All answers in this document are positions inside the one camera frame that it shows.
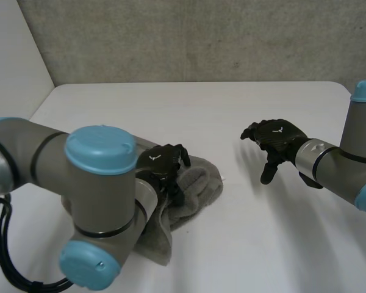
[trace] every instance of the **gray wall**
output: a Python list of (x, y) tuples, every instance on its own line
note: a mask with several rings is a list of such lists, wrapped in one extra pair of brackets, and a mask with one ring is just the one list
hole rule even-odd
[(366, 79), (366, 0), (18, 0), (55, 85)]

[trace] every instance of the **robotic arm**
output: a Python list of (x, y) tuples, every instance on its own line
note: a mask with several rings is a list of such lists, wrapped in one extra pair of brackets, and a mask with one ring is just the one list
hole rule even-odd
[[(137, 160), (134, 137), (110, 126), (67, 134), (21, 118), (0, 118), (0, 195), (32, 183), (62, 196), (75, 232), (62, 250), (60, 268), (70, 282), (91, 290), (105, 289), (120, 273), (160, 196), (168, 192), (177, 205), (184, 203), (175, 181), (181, 159), (190, 165), (185, 148), (165, 145)], [(8, 228), (1, 227), (4, 217), (0, 238)], [(31, 284), (10, 262), (3, 237), (0, 265), (18, 289), (60, 292), (71, 285), (66, 279)]]
[(366, 81), (351, 96), (339, 147), (308, 138), (281, 119), (253, 123), (241, 135), (247, 138), (267, 152), (263, 184), (271, 182), (279, 164), (290, 161), (308, 186), (325, 187), (366, 212)]

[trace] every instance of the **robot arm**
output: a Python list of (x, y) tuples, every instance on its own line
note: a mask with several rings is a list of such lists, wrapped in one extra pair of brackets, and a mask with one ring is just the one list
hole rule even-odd
[(308, 186), (325, 187), (366, 212), (366, 81), (358, 83), (351, 97), (339, 147), (310, 139), (285, 120), (253, 123), (241, 138), (268, 153), (263, 184), (271, 182), (279, 164), (290, 161)]
[[(137, 161), (135, 139), (122, 129), (88, 126), (67, 134), (0, 118), (0, 195), (26, 183), (61, 195), (75, 227), (61, 271), (72, 283), (103, 290), (120, 273), (161, 191), (176, 179), (179, 159), (190, 165), (182, 146), (154, 149)], [(157, 156), (167, 161), (147, 160)]]

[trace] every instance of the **gray cloth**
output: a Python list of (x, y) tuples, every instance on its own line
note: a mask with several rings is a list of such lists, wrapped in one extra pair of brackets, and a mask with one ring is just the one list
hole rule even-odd
[[(137, 138), (140, 154), (156, 144)], [(134, 250), (150, 260), (166, 266), (171, 259), (171, 232), (197, 216), (203, 208), (212, 204), (221, 194), (223, 183), (216, 166), (200, 157), (190, 156), (192, 166), (179, 171), (178, 185), (185, 195), (183, 207), (172, 207), (168, 197), (159, 203), (148, 221)]]

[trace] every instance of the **white table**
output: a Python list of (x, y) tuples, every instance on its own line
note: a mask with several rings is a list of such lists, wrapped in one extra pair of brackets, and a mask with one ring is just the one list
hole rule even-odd
[[(105, 292), (366, 293), (366, 214), (308, 188), (291, 164), (261, 186), (265, 153), (239, 139), (254, 121), (285, 118), (338, 144), (349, 97), (332, 82), (64, 85), (31, 120), (66, 132), (112, 125), (182, 143), (226, 177), (220, 199), (173, 233), (169, 266), (132, 253)], [(72, 233), (59, 197), (24, 186), (13, 193), (13, 208), (10, 253), (18, 270), (57, 281), (58, 255)], [(1, 271), (0, 292), (17, 292)]]

